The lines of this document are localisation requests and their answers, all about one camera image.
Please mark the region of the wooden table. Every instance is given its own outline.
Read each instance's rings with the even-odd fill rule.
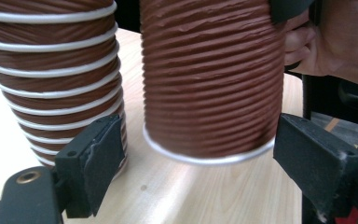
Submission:
[[[140,35],[119,30],[129,163],[97,217],[65,223],[301,223],[301,192],[272,151],[234,165],[207,167],[169,160],[145,142]],[[283,112],[301,115],[299,79],[285,75]],[[39,165],[0,93],[0,194],[18,171]]]

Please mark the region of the person's hand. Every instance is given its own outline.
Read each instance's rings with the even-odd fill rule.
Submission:
[[[285,24],[284,65],[300,62],[310,56],[310,41],[316,33],[309,20],[309,12],[306,10]]]
[[[358,0],[324,0],[322,9],[319,27],[309,27],[314,30],[315,38],[310,41],[305,38],[307,43],[303,46],[307,53],[292,60],[286,51],[285,60],[301,61],[294,72],[331,75],[358,83]],[[289,37],[290,32],[286,36],[286,49],[287,42],[293,42]]]

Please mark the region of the finger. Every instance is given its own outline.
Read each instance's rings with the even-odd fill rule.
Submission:
[[[287,52],[284,55],[284,65],[290,65],[293,63],[300,62],[307,58],[310,55],[310,49],[307,47],[302,47],[296,51]]]
[[[295,51],[307,45],[316,36],[311,27],[301,27],[294,31],[288,31],[284,42],[285,51]]]
[[[294,30],[297,27],[303,25],[304,23],[310,20],[309,10],[305,10],[300,15],[290,19],[287,21],[286,25],[284,26],[285,31]]]

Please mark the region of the black clamp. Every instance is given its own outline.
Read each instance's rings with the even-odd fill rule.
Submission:
[[[347,217],[358,208],[358,149],[307,119],[282,114],[274,159],[313,205],[303,224]]]
[[[13,175],[0,201],[0,224],[62,223],[96,216],[125,160],[121,118],[97,119],[57,154],[54,169],[38,166]]]

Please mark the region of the white rim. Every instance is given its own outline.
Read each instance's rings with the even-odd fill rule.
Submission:
[[[37,77],[37,78],[69,77],[80,73],[92,71],[96,68],[106,65],[107,63],[112,62],[117,57],[118,49],[119,49],[119,44],[117,42],[115,48],[108,55],[104,56],[103,58],[101,58],[100,60],[94,63],[83,64],[77,67],[50,69],[50,70],[42,70],[42,71],[24,71],[24,70],[5,68],[0,66],[0,73],[4,75],[10,75],[13,77]]]
[[[125,155],[124,159],[120,162],[120,165],[118,166],[118,171],[113,176],[111,182],[114,181],[119,176],[121,176],[121,174],[123,173],[124,169],[127,167],[127,163],[128,163],[128,158],[127,158],[127,155]]]
[[[7,93],[17,95],[20,97],[36,98],[36,99],[58,99],[58,98],[76,96],[76,95],[79,95],[79,94],[82,94],[85,92],[97,90],[98,88],[101,88],[108,82],[112,81],[118,75],[119,68],[120,68],[120,64],[115,68],[115,70],[111,74],[104,77],[103,79],[101,79],[97,82],[94,82],[88,86],[71,89],[69,91],[45,91],[45,92],[18,91],[18,90],[14,90],[9,87],[6,87],[2,84],[0,84],[0,89],[2,91],[5,91]]]
[[[243,152],[240,154],[226,156],[222,158],[200,159],[200,158],[189,157],[184,154],[173,153],[167,150],[166,148],[162,147],[159,143],[151,139],[145,125],[144,125],[144,138],[147,144],[151,146],[154,150],[156,150],[158,153],[176,161],[182,161],[182,162],[187,162],[197,165],[224,165],[224,164],[238,163],[241,161],[247,161],[269,151],[274,147],[275,144],[275,137],[274,137],[263,146],[255,148],[252,151]]]
[[[70,138],[70,140],[65,143],[65,144],[68,144],[70,143],[74,138]],[[123,137],[121,136],[121,143],[123,145],[123,150],[124,150],[124,153],[127,154],[127,141],[126,142],[123,142]],[[40,147],[40,146],[37,146],[35,144],[32,144],[30,143],[30,148],[37,151],[37,152],[40,152],[40,153],[43,153],[43,154],[46,154],[46,155],[51,155],[51,156],[55,156],[57,155],[60,151],[54,151],[54,150],[50,150],[50,149],[47,149],[47,148],[44,148],[44,147]]]
[[[40,153],[43,153],[43,154],[46,154],[46,155],[50,155],[50,156],[55,156],[57,155],[60,151],[53,151],[53,150],[48,150],[46,148],[43,148],[43,147],[39,147],[37,145],[34,145],[32,143],[30,143],[30,148],[35,150],[35,151],[38,151]]]
[[[54,161],[49,161],[48,159],[45,159],[43,157],[40,157],[39,155],[37,155],[36,153],[34,153],[34,156],[41,162],[50,165],[50,166],[55,166],[55,162]]]
[[[20,14],[0,12],[0,21],[27,24],[71,23],[79,21],[92,21],[115,12],[117,4],[114,1],[110,7],[104,7],[90,12],[77,12],[69,14]]]
[[[123,117],[125,116],[125,113],[124,111],[121,111],[120,112],[120,116]],[[24,132],[24,135],[31,139],[31,140],[34,140],[36,142],[40,142],[40,143],[45,143],[45,144],[52,144],[52,145],[58,145],[58,144],[68,144],[70,141],[72,141],[73,138],[45,138],[45,137],[38,137],[38,136],[35,136],[31,133],[27,133],[27,132]]]
[[[25,44],[7,44],[0,42],[0,50],[14,52],[56,52],[73,49],[83,49],[94,46],[115,36],[117,31],[117,23],[115,26],[103,35],[95,36],[87,40],[81,40],[70,43],[54,44],[54,45],[25,45]]]
[[[28,107],[24,107],[21,105],[15,105],[11,101],[7,100],[7,104],[14,110],[20,111],[21,113],[25,114],[31,114],[31,115],[38,115],[38,116],[59,116],[59,115],[68,115],[68,114],[75,114],[81,111],[89,110],[93,107],[96,107],[98,105],[102,105],[105,102],[109,101],[113,97],[116,96],[116,94],[121,90],[121,85],[117,85],[113,88],[112,91],[110,91],[108,94],[106,94],[103,98],[98,99],[96,101],[93,101],[91,103],[87,103],[80,106],[75,106],[71,108],[63,108],[63,109],[51,109],[51,110],[39,110],[39,109],[31,109]],[[123,97],[123,92],[119,92],[118,98]]]
[[[37,129],[37,130],[44,130],[44,131],[71,130],[71,129],[85,127],[85,126],[91,124],[94,120],[96,120],[98,118],[101,118],[101,117],[108,116],[108,115],[112,114],[115,110],[117,110],[121,106],[122,102],[123,102],[123,100],[120,99],[119,101],[117,101],[114,104],[112,104],[112,106],[110,106],[110,108],[105,110],[103,113],[101,113],[99,115],[96,115],[96,116],[94,116],[92,118],[84,119],[84,120],[74,122],[74,123],[47,125],[47,124],[33,123],[33,122],[28,121],[28,120],[20,119],[20,118],[17,118],[17,121],[21,125],[24,125],[26,127],[32,128],[32,129]]]

